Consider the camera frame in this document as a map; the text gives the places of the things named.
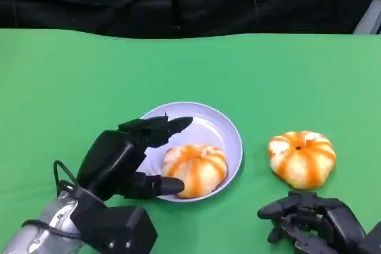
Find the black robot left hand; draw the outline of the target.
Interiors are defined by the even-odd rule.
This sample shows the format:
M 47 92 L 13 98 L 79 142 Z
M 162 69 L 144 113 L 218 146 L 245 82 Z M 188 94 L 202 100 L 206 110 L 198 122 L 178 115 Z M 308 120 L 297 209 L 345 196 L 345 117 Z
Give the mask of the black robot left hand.
M 137 118 L 103 131 L 87 152 L 76 176 L 77 183 L 100 200 L 114 195 L 126 199 L 151 199 L 176 195 L 185 184 L 167 175 L 147 175 L 138 168 L 148 148 L 166 145 L 171 136 L 181 133 L 192 117 L 169 119 L 168 115 Z

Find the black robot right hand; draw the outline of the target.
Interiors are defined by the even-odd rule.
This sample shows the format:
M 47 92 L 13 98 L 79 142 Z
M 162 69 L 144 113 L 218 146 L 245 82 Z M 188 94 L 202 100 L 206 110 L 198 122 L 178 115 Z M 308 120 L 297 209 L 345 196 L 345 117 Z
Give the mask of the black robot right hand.
M 295 253 L 358 253 L 366 237 L 347 204 L 315 192 L 290 191 L 260 208 L 257 215 L 273 224 L 267 241 L 288 239 Z

